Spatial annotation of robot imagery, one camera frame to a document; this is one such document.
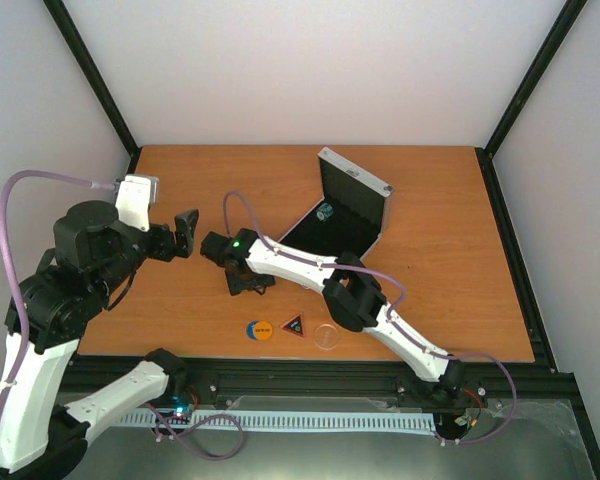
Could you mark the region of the aluminium poker case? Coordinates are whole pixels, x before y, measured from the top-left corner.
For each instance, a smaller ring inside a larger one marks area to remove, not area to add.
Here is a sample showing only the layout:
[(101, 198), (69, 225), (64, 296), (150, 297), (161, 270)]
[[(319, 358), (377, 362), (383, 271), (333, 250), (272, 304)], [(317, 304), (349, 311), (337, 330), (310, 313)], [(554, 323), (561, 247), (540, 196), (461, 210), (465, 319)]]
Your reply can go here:
[[(388, 227), (394, 188), (328, 147), (318, 153), (318, 163), (322, 197), (280, 242), (324, 256), (349, 252), (364, 258)], [(323, 202), (334, 208), (326, 222), (316, 218)]]

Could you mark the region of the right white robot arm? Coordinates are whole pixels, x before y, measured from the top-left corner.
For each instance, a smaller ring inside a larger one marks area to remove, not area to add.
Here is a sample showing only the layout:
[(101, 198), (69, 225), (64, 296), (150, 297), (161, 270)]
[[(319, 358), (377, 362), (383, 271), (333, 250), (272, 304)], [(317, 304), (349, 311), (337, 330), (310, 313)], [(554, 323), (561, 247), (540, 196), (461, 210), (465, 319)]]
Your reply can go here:
[(465, 367), (456, 357), (427, 340), (397, 312), (382, 292), (380, 272), (345, 252), (321, 256), (275, 242), (242, 229), (234, 237), (215, 232), (203, 240), (201, 254), (239, 283), (256, 290), (278, 277), (322, 296), (332, 320), (354, 333), (366, 333), (404, 360), (417, 378), (430, 385), (432, 396), (449, 402), (462, 390)]

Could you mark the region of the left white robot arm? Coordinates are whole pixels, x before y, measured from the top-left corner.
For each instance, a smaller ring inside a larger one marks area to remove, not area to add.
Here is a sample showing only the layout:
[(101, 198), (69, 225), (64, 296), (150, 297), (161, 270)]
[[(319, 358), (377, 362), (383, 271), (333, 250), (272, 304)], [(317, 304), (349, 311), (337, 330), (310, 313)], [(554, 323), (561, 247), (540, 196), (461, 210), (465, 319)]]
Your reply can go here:
[(122, 221), (111, 203), (90, 200), (71, 207), (53, 227), (55, 246), (19, 285), (29, 328), (14, 306), (5, 324), (6, 364), (25, 357), (0, 421), (0, 479), (63, 479), (90, 443), (138, 406), (161, 397), (188, 404), (185, 362), (156, 349), (128, 374), (81, 401), (56, 397), (69, 360), (90, 320), (115, 308), (147, 259), (169, 262), (193, 252), (199, 212), (176, 215), (175, 226), (142, 230)]

